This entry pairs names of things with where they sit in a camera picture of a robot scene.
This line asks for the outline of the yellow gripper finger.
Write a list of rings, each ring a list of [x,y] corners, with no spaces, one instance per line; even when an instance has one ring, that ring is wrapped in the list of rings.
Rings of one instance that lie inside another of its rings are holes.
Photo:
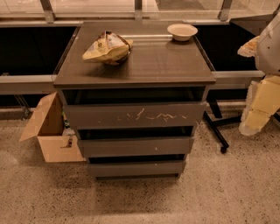
[[[267,75],[260,82],[252,81],[248,87],[246,108],[241,116],[239,131],[244,136],[260,132],[280,109],[280,77]]]
[[[243,57],[255,57],[256,56],[256,47],[258,44],[259,36],[252,38],[250,41],[242,45],[237,53]]]

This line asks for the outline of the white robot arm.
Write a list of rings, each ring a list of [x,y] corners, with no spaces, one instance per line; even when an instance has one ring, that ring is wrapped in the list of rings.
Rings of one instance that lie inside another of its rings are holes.
[[[260,82],[252,81],[248,87],[239,125],[244,136],[252,136],[280,109],[280,13],[259,36],[241,46],[238,54],[254,56],[256,68],[265,74]]]

